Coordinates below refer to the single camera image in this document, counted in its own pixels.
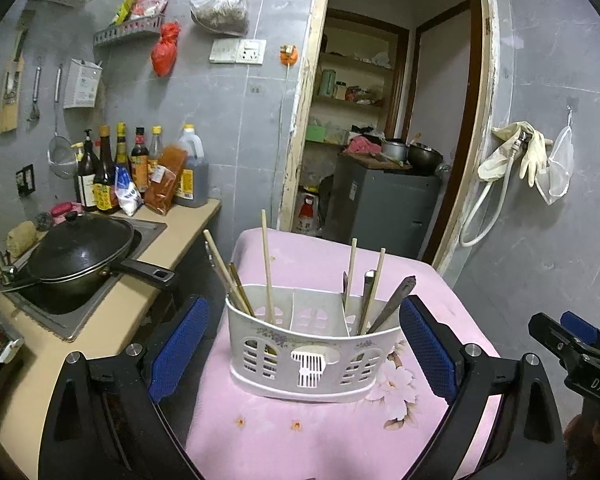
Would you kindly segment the right hand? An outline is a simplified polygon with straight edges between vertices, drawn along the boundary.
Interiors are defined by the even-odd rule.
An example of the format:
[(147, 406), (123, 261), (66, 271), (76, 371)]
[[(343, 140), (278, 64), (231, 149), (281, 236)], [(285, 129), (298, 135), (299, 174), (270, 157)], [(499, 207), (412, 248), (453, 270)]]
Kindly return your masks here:
[(600, 404), (584, 399), (564, 432), (568, 479), (600, 480)]

